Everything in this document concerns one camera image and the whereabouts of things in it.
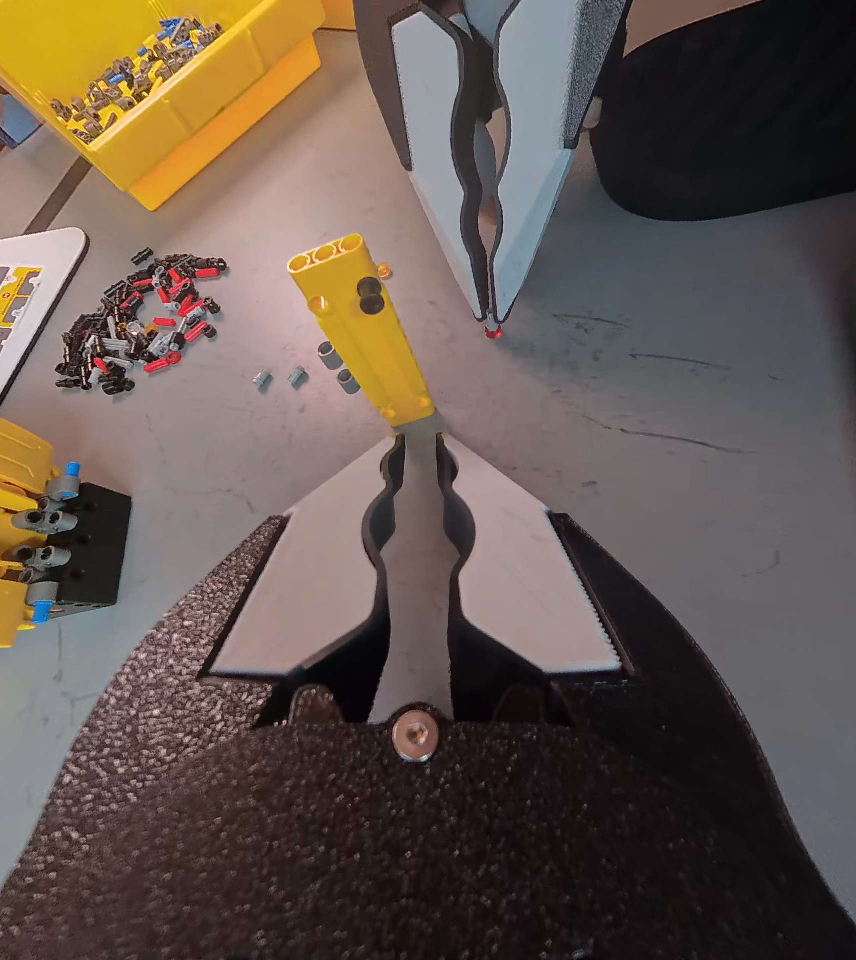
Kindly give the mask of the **pile of small lego connectors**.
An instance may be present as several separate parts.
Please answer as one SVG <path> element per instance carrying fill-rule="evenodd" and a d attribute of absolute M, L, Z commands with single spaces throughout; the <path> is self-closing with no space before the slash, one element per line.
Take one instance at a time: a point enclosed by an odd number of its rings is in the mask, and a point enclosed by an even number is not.
<path fill-rule="evenodd" d="M 135 389 L 136 371 L 150 376 L 176 367 L 189 346 L 217 339 L 213 318 L 221 306 L 200 285 L 229 272 L 224 258 L 157 254 L 146 246 L 131 263 L 133 270 L 102 292 L 98 308 L 62 334 L 58 390 L 120 397 Z"/>

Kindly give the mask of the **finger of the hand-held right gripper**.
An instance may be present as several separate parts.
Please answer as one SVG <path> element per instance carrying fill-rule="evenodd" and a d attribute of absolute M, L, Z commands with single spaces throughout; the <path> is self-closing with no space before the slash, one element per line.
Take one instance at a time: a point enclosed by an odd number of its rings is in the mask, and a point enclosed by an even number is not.
<path fill-rule="evenodd" d="M 577 26 L 577 1 L 519 1 L 496 30 L 495 79 L 506 114 L 490 262 L 498 322 L 524 284 L 573 159 L 565 124 Z"/>
<path fill-rule="evenodd" d="M 489 307 L 475 154 L 481 113 L 478 45 L 465 22 L 425 3 L 391 27 L 410 150 L 410 179 L 475 318 Z"/>

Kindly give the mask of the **yellow bin with lego parts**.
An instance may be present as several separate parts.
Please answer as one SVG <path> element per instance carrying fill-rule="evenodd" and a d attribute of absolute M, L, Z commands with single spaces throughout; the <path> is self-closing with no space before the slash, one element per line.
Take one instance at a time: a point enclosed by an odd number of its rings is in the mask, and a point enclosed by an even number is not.
<path fill-rule="evenodd" d="M 69 105 L 114 60 L 156 40 L 164 18 L 222 34 L 86 143 Z M 318 1 L 0 1 L 0 84 L 118 189 L 157 210 L 320 66 Z"/>

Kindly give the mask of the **instruction sheet on white stand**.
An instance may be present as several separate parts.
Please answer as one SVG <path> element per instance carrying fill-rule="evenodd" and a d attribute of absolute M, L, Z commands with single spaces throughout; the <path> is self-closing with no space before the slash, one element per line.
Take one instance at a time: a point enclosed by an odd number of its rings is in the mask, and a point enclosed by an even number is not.
<path fill-rule="evenodd" d="M 76 226 L 52 228 L 89 165 L 41 129 L 0 155 L 0 265 L 42 267 L 41 283 L 21 328 L 2 354 L 0 407 L 89 248 Z"/>

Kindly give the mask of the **yellow lego panel piece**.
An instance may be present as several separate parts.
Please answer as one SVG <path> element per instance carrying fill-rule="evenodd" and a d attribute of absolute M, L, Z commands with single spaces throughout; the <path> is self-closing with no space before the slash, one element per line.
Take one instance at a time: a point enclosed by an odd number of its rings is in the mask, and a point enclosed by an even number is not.
<path fill-rule="evenodd" d="M 385 309 L 360 309 L 357 283 L 376 277 L 377 264 L 362 235 L 351 233 L 296 254 L 288 272 L 360 390 L 396 427 L 430 417 L 435 406 L 385 281 Z"/>

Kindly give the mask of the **black mesh cushion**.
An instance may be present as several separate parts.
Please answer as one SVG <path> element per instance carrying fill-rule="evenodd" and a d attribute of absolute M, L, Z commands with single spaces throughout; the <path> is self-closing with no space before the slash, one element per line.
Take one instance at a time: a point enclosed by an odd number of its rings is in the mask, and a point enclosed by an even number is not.
<path fill-rule="evenodd" d="M 590 141 L 608 197 L 654 220 L 856 191 L 856 1 L 755 2 L 650 40 Z"/>

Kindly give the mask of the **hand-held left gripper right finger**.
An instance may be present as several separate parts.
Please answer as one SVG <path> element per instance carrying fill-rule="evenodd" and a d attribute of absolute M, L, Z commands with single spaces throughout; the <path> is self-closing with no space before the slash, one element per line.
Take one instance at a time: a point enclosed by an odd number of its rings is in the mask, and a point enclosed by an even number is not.
<path fill-rule="evenodd" d="M 514 688 L 616 677 L 623 662 L 548 506 L 448 433 L 435 440 L 444 532 L 458 552 L 447 642 L 458 722 Z"/>

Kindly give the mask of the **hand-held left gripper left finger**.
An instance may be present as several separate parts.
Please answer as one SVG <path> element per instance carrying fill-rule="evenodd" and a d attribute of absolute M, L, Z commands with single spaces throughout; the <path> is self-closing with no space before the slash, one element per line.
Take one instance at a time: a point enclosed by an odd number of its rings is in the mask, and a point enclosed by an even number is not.
<path fill-rule="evenodd" d="M 383 549 L 406 442 L 381 440 L 282 516 L 210 653 L 212 680 L 270 685 L 261 723 L 323 686 L 344 720 L 372 712 L 389 649 Z"/>

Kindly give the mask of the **heap of blue grey lego parts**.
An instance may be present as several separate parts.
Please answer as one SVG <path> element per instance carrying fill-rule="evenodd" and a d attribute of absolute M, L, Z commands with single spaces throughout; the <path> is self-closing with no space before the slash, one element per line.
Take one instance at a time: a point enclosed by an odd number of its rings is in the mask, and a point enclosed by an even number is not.
<path fill-rule="evenodd" d="M 82 96 L 50 101 L 70 135 L 93 145 L 109 128 L 157 93 L 161 86 L 224 35 L 223 26 L 194 16 L 163 18 L 134 55 L 115 58 Z"/>

